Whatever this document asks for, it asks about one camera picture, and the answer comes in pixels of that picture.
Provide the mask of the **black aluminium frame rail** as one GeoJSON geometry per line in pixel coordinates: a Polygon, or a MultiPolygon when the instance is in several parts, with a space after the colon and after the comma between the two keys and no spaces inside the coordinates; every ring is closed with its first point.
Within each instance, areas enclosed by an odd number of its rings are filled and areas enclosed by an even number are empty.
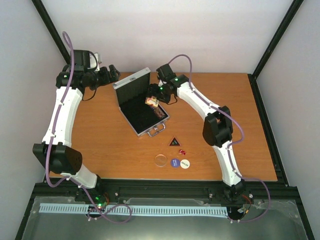
{"type": "Polygon", "coordinates": [[[224,195],[225,186],[221,181],[176,181],[176,180],[123,180],[102,179],[100,192],[89,190],[93,199],[107,194],[110,202],[121,203],[136,199],[193,199],[222,206],[240,206],[245,203],[243,196],[253,195],[253,199],[267,201],[293,200],[301,204],[296,187],[285,186],[283,182],[257,181],[245,183],[245,190],[233,200],[224,195]]]}

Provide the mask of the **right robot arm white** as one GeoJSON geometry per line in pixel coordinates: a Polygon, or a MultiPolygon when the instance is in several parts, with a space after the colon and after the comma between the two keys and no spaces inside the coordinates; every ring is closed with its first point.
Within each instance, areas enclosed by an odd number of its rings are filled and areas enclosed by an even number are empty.
{"type": "Polygon", "coordinates": [[[148,88],[148,94],[168,104],[174,96],[189,104],[203,119],[202,136],[214,149],[222,172],[224,187],[222,194],[228,202],[235,202],[245,190],[233,151],[233,123],[230,109],[219,106],[204,96],[184,74],[176,75],[170,65],[164,64],[157,70],[159,83],[148,88]]]}

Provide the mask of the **clear round acrylic disc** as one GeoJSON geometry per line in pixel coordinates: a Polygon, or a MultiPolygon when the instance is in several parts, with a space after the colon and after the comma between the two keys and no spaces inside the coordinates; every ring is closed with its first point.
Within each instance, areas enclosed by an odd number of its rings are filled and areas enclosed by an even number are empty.
{"type": "Polygon", "coordinates": [[[158,154],[154,158],[154,163],[158,167],[164,167],[167,164],[168,158],[164,154],[158,154]]]}

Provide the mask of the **playing card deck box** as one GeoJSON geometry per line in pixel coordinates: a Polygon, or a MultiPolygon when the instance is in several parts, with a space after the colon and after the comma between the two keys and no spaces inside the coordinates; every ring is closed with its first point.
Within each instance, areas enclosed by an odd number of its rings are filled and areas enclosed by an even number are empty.
{"type": "Polygon", "coordinates": [[[147,97],[145,99],[145,104],[157,108],[159,106],[159,100],[156,97],[147,97]]]}

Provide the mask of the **aluminium poker case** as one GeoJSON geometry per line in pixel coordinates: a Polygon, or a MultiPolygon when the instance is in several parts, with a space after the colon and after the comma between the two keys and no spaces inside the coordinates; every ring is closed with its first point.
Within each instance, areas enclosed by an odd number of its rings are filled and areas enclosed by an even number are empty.
{"type": "Polygon", "coordinates": [[[166,114],[164,119],[159,119],[152,106],[145,104],[150,77],[151,70],[146,67],[113,84],[119,110],[138,137],[154,137],[163,132],[170,118],[161,105],[158,107],[166,114]]]}

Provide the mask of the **orange 100 chip stack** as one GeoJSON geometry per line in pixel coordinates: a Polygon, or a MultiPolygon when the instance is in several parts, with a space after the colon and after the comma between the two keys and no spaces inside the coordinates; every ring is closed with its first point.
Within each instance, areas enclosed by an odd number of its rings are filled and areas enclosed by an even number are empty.
{"type": "Polygon", "coordinates": [[[160,120],[166,118],[166,116],[167,116],[160,107],[155,107],[155,106],[153,106],[153,107],[152,107],[152,110],[153,110],[154,114],[155,114],[160,120]]]}

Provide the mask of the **blue small blind button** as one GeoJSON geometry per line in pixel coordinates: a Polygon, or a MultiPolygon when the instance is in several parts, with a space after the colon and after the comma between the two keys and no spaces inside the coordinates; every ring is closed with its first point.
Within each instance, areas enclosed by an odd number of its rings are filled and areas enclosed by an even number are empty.
{"type": "Polygon", "coordinates": [[[173,168],[179,168],[181,166],[181,162],[178,158],[172,158],[170,161],[170,165],[173,168]]]}

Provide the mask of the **triangular all-in button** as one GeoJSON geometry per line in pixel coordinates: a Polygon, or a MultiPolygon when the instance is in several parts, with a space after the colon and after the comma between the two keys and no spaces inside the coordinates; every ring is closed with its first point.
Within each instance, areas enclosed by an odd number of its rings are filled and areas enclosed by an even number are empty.
{"type": "Polygon", "coordinates": [[[178,138],[176,136],[173,136],[172,139],[170,140],[169,144],[168,144],[169,147],[181,147],[181,143],[180,141],[178,140],[178,138]]]}

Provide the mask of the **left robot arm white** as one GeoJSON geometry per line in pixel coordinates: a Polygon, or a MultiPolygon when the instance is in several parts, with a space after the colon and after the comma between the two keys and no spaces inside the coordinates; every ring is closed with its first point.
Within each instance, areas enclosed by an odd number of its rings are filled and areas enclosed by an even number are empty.
{"type": "Polygon", "coordinates": [[[35,143],[32,152],[44,167],[46,179],[55,173],[64,180],[73,180],[86,188],[86,195],[96,202],[103,198],[104,188],[99,185],[99,176],[83,164],[82,154],[72,148],[72,130],[85,90],[96,92],[99,87],[118,81],[120,72],[114,65],[101,66],[97,52],[74,50],[71,57],[70,64],[56,77],[52,117],[41,143],[35,143]]]}

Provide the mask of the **white dealer button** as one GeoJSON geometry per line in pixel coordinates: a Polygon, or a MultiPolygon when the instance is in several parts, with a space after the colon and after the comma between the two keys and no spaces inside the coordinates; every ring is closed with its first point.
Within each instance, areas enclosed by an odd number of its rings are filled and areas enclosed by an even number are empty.
{"type": "Polygon", "coordinates": [[[187,159],[182,159],[180,161],[180,167],[183,169],[188,169],[190,167],[190,162],[187,159]]]}

